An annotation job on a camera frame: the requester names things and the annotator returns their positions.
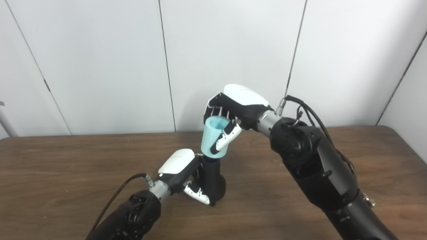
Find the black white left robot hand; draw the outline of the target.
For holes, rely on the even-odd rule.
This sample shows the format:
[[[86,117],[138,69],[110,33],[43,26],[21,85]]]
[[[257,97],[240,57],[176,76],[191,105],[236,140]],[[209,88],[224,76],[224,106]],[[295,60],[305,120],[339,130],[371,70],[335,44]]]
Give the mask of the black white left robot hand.
[[[209,196],[198,182],[203,156],[195,154],[192,149],[177,150],[158,170],[154,185],[160,184],[164,188],[163,193],[169,196],[183,192],[205,205],[210,205]]]

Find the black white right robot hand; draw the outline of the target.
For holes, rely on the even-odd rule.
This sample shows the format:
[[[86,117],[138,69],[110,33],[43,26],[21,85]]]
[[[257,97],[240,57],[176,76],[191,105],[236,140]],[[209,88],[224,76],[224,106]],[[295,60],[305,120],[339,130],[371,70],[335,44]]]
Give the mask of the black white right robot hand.
[[[227,84],[223,91],[207,101],[204,124],[209,117],[220,116],[227,119],[227,125],[215,134],[204,155],[215,158],[243,130],[258,131],[258,123],[267,112],[273,111],[269,102],[250,88],[239,84]]]

